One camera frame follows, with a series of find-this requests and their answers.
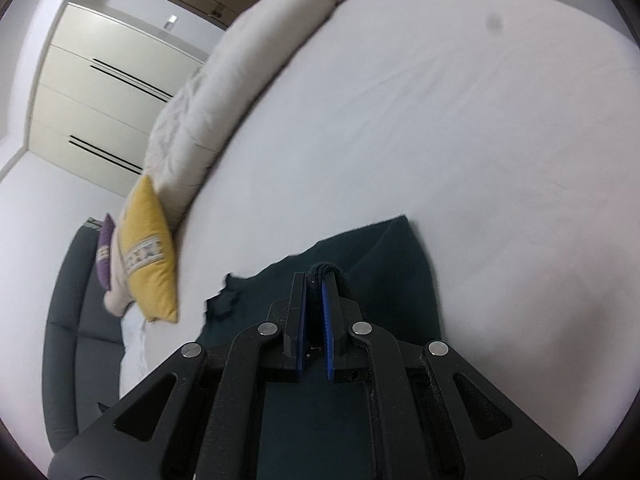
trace white fabric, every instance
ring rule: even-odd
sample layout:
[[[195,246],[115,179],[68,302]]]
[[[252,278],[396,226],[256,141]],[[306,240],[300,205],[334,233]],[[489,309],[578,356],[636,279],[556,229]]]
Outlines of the white fabric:
[[[120,398],[149,374],[145,354],[145,316],[137,304],[128,309],[120,327],[125,354],[120,362]]]
[[[120,215],[120,223],[113,230],[111,236],[111,290],[104,293],[104,306],[114,316],[122,317],[127,311],[127,307],[133,301],[133,296],[129,290],[127,273],[124,268],[122,252],[120,251],[120,225],[123,216]]]
[[[150,367],[227,272],[404,213],[444,337],[583,470],[640,386],[638,103],[638,48],[564,4],[348,0],[193,203]]]
[[[254,99],[341,1],[261,0],[162,110],[144,168],[171,230]]]

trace pillow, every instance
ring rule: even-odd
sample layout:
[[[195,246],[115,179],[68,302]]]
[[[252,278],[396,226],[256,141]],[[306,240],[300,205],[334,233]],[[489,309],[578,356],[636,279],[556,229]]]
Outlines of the pillow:
[[[129,304],[134,300],[129,290],[124,262],[120,253],[119,230],[120,228],[116,226],[111,238],[111,290],[108,290],[104,295],[104,306],[114,316],[122,317]]]
[[[177,322],[174,242],[148,175],[131,192],[117,234],[130,296],[146,320]]]
[[[95,253],[95,273],[104,290],[111,290],[111,237],[116,225],[107,213],[98,234],[98,250]]]

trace white wardrobe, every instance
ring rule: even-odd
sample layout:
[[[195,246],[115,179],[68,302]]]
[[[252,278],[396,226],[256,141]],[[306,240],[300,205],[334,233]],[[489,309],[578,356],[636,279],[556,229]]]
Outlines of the white wardrobe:
[[[68,4],[42,67],[29,149],[125,196],[158,113],[201,65],[146,32]]]

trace blue gripper pad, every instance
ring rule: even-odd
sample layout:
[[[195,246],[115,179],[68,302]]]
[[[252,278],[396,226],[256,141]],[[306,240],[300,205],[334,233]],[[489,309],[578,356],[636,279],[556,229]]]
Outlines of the blue gripper pad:
[[[331,325],[331,307],[326,282],[322,282],[322,320],[324,322],[324,358],[326,361],[326,378],[334,380],[334,330]]]

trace bed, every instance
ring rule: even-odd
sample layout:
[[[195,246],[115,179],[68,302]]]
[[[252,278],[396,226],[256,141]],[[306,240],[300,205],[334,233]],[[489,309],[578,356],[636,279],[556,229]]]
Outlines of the bed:
[[[182,222],[179,323],[127,314],[121,393],[228,272],[405,214],[446,340],[587,470],[640,386],[638,102],[637,46],[559,2],[347,0]]]

